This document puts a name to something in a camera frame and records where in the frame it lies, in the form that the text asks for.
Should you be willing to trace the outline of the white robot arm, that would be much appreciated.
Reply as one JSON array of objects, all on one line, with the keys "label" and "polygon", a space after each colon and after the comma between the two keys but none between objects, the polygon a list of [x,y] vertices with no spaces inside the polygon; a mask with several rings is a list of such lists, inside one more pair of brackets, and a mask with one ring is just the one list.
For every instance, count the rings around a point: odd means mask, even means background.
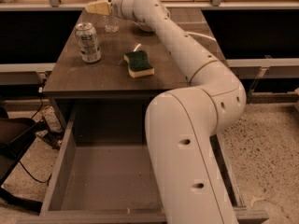
[{"label": "white robot arm", "polygon": [[189,83],[156,96],[146,112],[149,155],[167,223],[238,224],[210,138],[244,111],[239,79],[177,26],[160,0],[97,0],[86,9],[148,26]]}]

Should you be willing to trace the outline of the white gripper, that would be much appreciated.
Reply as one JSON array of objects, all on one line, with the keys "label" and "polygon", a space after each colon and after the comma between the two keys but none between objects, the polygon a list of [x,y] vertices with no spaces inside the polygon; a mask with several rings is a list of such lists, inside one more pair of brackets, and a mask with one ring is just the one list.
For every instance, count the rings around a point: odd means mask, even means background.
[{"label": "white gripper", "polygon": [[96,0],[86,5],[85,9],[88,13],[99,15],[110,15],[113,13],[123,20],[134,20],[134,1],[135,0]]}]

